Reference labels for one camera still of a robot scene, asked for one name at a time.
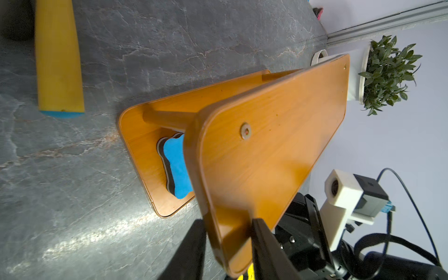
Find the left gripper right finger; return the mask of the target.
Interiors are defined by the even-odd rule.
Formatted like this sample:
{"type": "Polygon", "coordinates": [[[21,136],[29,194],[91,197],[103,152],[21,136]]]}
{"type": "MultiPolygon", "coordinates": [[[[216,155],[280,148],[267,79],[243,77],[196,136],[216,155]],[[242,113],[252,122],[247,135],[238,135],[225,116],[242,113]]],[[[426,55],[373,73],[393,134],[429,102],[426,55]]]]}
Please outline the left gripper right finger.
{"type": "Polygon", "coordinates": [[[301,280],[263,219],[252,220],[251,239],[256,280],[301,280]]]}

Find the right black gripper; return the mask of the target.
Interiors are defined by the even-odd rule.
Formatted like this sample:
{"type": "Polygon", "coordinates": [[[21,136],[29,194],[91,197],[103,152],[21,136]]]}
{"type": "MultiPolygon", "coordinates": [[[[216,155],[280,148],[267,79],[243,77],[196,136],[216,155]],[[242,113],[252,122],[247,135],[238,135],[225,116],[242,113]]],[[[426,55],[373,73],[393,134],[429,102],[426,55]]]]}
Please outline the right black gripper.
{"type": "Polygon", "coordinates": [[[316,200],[297,193],[274,235],[303,280],[345,280],[347,270],[331,252],[316,200]]]}

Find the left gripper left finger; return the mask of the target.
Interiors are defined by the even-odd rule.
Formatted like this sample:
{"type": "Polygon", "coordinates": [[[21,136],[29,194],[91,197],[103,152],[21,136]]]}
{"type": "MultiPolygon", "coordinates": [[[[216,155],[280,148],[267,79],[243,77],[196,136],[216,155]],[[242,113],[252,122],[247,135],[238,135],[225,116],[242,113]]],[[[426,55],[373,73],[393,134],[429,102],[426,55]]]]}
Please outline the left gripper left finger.
{"type": "Polygon", "coordinates": [[[191,225],[159,280],[201,280],[204,271],[207,233],[202,219],[191,225]]]}

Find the orange wooden two-tier shelf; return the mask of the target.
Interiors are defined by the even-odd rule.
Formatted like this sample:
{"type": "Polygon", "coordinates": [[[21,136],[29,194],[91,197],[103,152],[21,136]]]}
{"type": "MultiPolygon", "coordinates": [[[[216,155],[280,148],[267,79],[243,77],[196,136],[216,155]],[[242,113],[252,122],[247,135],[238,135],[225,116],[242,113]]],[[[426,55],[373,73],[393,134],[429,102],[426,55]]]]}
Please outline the orange wooden two-tier shelf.
{"type": "Polygon", "coordinates": [[[120,134],[155,213],[196,199],[213,254],[232,277],[252,263],[250,225],[274,229],[343,122],[350,56],[304,70],[267,70],[130,107],[120,134]],[[184,134],[193,191],[166,188],[156,144],[184,134]]]}

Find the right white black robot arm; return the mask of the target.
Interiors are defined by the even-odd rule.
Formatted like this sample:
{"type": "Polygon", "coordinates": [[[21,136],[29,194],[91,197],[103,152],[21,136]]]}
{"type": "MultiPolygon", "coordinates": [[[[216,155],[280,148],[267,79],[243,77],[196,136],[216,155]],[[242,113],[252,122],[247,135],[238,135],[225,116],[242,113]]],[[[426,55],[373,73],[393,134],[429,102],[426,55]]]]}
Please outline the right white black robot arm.
{"type": "Polygon", "coordinates": [[[445,280],[440,266],[406,260],[379,252],[355,257],[354,249],[343,244],[331,252],[316,200],[298,193],[274,230],[275,237],[303,280],[357,280],[379,269],[376,280],[445,280]]]}

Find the potted green plant white pot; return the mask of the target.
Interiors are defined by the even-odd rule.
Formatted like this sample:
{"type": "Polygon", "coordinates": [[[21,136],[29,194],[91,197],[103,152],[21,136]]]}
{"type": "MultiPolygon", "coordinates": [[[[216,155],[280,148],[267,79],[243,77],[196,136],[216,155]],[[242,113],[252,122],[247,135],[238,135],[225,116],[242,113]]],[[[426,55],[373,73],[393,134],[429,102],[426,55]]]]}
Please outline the potted green plant white pot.
{"type": "Polygon", "coordinates": [[[414,44],[403,49],[396,44],[397,37],[389,35],[345,52],[350,56],[347,100],[359,102],[368,116],[407,100],[407,83],[416,82],[417,62],[423,56],[415,53],[414,44]]]}

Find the blue garden hand rake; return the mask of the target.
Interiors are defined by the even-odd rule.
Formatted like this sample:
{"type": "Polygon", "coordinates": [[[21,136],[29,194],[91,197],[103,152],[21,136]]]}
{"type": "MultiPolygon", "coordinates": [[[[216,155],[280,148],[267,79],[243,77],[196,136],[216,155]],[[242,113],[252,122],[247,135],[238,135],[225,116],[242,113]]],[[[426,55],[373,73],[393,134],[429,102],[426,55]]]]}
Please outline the blue garden hand rake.
{"type": "Polygon", "coordinates": [[[38,109],[61,119],[85,114],[81,57],[71,1],[36,1],[38,109]]]}

